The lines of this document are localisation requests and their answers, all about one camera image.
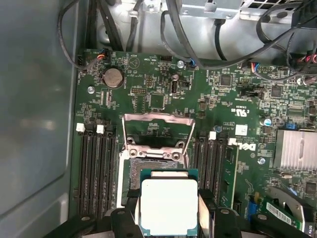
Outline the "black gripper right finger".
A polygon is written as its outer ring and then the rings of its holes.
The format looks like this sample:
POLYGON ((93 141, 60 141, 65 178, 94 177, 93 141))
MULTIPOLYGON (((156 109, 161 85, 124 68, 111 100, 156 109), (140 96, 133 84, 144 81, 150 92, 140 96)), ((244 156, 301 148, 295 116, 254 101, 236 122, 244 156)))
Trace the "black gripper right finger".
POLYGON ((208 189, 198 190, 199 238, 308 238, 309 235, 272 215, 245 220, 229 208, 218 207, 208 189))

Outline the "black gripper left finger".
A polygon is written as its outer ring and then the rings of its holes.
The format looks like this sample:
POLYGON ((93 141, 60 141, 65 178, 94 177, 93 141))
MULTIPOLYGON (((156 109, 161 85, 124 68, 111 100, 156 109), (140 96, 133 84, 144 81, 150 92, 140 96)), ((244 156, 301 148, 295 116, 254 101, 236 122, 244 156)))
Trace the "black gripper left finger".
POLYGON ((141 228, 135 221, 140 190, 131 189, 123 208, 110 209, 98 219, 94 215, 76 215, 49 232, 46 238, 139 238, 141 228))

